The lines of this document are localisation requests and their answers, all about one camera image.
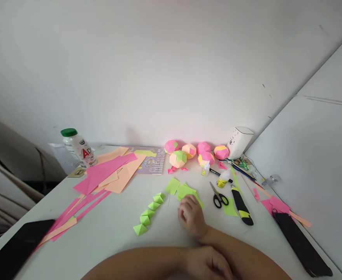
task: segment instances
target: small glue bottle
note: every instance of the small glue bottle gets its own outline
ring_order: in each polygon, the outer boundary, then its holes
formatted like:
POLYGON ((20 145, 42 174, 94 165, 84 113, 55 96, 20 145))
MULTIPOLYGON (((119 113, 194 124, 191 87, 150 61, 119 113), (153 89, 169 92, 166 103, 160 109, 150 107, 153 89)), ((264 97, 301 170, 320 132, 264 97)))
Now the small glue bottle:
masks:
POLYGON ((206 163, 203 167, 202 167, 202 177, 207 177, 207 175, 210 172, 210 161, 208 161, 208 163, 206 163))
POLYGON ((219 188, 223 188, 225 184, 229 181, 230 178, 230 170, 225 170, 222 174, 220 174, 219 179, 216 184, 219 188))

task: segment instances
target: plastic bottle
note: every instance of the plastic bottle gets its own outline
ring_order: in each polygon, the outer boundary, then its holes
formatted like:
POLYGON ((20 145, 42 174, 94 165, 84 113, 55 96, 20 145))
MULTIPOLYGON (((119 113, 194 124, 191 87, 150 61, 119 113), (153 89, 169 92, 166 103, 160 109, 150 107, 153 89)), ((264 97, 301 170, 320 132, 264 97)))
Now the plastic bottle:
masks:
POLYGON ((210 172, 210 161, 202 167, 202 177, 207 177, 210 172))
POLYGON ((83 168, 95 166, 97 159, 94 157, 93 151, 89 144, 79 135, 74 128, 66 128, 61 130, 63 135, 63 143, 67 150, 76 158, 83 168))
POLYGON ((220 174, 219 179, 216 184, 219 188, 223 188, 225 184, 229 181, 230 178, 230 170, 225 170, 222 174, 220 174))

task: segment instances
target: black phone case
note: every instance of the black phone case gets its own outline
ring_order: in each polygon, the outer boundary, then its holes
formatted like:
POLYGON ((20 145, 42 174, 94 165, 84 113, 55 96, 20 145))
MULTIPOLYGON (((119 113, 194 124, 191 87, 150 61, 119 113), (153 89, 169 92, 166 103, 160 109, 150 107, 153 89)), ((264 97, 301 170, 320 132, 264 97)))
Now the black phone case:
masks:
POLYGON ((289 214, 272 212, 282 233, 311 277, 333 276, 333 272, 289 214))

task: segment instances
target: smartphone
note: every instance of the smartphone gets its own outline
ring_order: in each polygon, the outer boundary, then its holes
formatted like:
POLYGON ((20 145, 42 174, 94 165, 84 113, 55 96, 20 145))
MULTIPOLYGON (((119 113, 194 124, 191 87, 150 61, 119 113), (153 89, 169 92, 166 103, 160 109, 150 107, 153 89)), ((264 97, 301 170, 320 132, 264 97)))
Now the smartphone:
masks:
POLYGON ((24 224, 0 250, 0 279, 12 280, 55 220, 24 224))
POLYGON ((333 276, 333 272, 320 257, 289 214, 272 211, 273 218, 279 225, 304 269, 311 277, 333 276))

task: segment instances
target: bottle label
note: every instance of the bottle label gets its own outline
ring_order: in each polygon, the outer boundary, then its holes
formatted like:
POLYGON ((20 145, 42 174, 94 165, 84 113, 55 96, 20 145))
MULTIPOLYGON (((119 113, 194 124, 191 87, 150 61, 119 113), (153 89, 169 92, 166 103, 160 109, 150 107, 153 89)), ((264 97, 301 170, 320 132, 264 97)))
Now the bottle label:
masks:
POLYGON ((219 177, 218 181, 216 182, 216 184, 219 188, 223 188, 226 183, 227 183, 227 181, 221 180, 220 177, 219 177))

